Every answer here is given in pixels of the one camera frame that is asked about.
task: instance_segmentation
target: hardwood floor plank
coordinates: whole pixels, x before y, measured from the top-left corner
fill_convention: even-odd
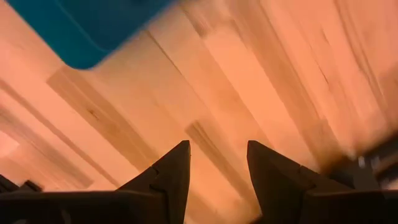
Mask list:
[[[140,83],[150,91],[150,94],[156,100],[156,103],[164,108],[165,112],[170,117],[164,119],[175,120],[180,129],[185,129],[188,136],[190,136],[196,143],[197,141],[188,131],[192,127],[192,123],[198,125],[205,125],[211,123],[212,126],[217,126],[217,122],[213,120],[210,112],[203,102],[198,98],[192,87],[187,83],[184,77],[174,67],[172,62],[163,54],[161,49],[155,42],[145,33],[139,34],[133,43],[130,45],[131,52],[142,52],[141,54],[131,54],[126,56],[128,58],[126,65],[130,67],[134,77],[125,78],[124,83],[135,82]],[[150,63],[156,63],[158,67],[147,66]],[[213,138],[214,141],[219,142],[219,139],[225,138],[225,135],[219,133],[217,137]],[[221,173],[229,180],[237,180],[233,183],[233,187],[246,199],[250,201],[254,210],[258,211],[257,200],[252,189],[250,176],[248,172],[248,165],[246,158],[238,159],[237,155],[231,150],[232,147],[222,145],[223,147],[218,150],[214,147],[203,148],[203,144],[199,144],[200,150],[205,151],[206,155],[218,153],[219,156],[225,158],[226,161],[218,163],[219,161],[210,158],[214,165],[221,171]],[[231,167],[234,164],[236,173],[225,172],[224,166]]]
[[[338,141],[319,113],[282,45],[269,15],[258,1],[232,1],[231,14],[245,43],[253,51],[322,167],[340,159]]]
[[[163,106],[156,102],[151,92],[145,88],[145,85],[137,79],[138,75],[134,75],[138,73],[145,74],[150,71],[146,63],[136,63],[137,61],[135,61],[135,58],[146,58],[146,56],[137,54],[137,50],[134,48],[135,45],[141,44],[145,44],[145,42],[142,42],[140,38],[136,38],[95,70],[79,72],[79,74],[106,101],[112,102],[112,106],[125,119],[123,127],[128,125],[139,130],[138,134],[143,141],[156,154],[163,155],[179,141],[189,139],[189,137],[170,117],[168,112],[164,110]],[[75,82],[74,85],[77,90],[72,92],[85,92],[87,90],[83,82]],[[90,97],[90,100],[95,101],[94,105],[101,105],[101,108],[103,108],[103,103],[100,103],[98,99],[97,96],[95,98]],[[84,105],[84,101],[78,100],[73,104]],[[187,205],[188,215],[191,215],[189,211],[203,210],[203,206],[206,206],[205,210],[212,211],[209,214],[210,216],[215,214],[213,217],[206,217],[208,220],[213,220],[213,222],[217,222],[220,219],[225,219],[228,223],[239,223],[240,220],[248,220],[248,214],[252,213],[250,211],[247,212],[247,203],[230,186],[222,173],[217,170],[193,141],[191,142],[191,150],[189,197],[200,198],[203,204],[196,204],[196,200],[192,203],[190,202]]]
[[[356,63],[367,78],[391,128],[396,129],[395,101],[389,96],[398,91],[391,85],[398,64],[398,26],[393,22],[398,19],[397,2],[336,0],[335,6]]]
[[[219,27],[204,41],[274,150],[314,170],[319,169],[264,70],[240,39],[235,24]]]
[[[68,153],[67,148],[59,151],[62,149],[59,142],[56,145],[52,145],[49,141],[53,141],[53,139],[45,139],[33,131],[31,128],[41,129],[42,127],[35,127],[41,124],[31,121],[32,118],[29,118],[29,114],[25,113],[26,111],[21,111],[23,108],[16,108],[18,105],[9,96],[1,93],[0,99],[0,129],[20,144],[7,157],[14,157],[15,154],[29,157],[31,158],[29,162],[36,166],[40,164],[38,169],[46,172],[49,178],[53,179],[52,181],[64,181],[76,189],[85,189],[93,183],[92,177],[88,177],[86,172],[80,170],[81,168],[89,169],[89,167],[84,166],[79,161],[78,156]],[[31,127],[26,125],[29,119]]]
[[[98,172],[108,173],[109,181],[120,186],[138,174],[135,167],[41,78],[30,76],[25,67],[8,67],[8,64],[1,66],[6,72],[0,74],[0,89],[18,101]]]
[[[44,80],[64,65],[7,1],[0,1],[0,15],[0,61],[29,68]]]
[[[248,139],[269,146],[265,134],[178,6],[165,12],[148,30],[206,104],[239,158],[246,157]]]
[[[342,150],[355,155],[384,136],[388,123],[349,50],[333,1],[263,1],[263,8],[269,9],[303,84]]]
[[[15,139],[0,131],[0,158],[11,153],[18,145],[19,143]]]
[[[180,5],[196,32],[201,37],[205,37],[231,20],[231,14],[226,4],[228,1],[182,0]]]
[[[0,157],[0,174],[17,185],[22,185],[26,180],[39,183],[37,180],[32,179],[32,176],[23,167],[7,156]]]
[[[133,166],[145,170],[159,156],[76,70],[65,67],[48,84],[107,139]]]
[[[187,213],[195,223],[228,223],[216,208],[210,208],[195,192],[188,194]]]

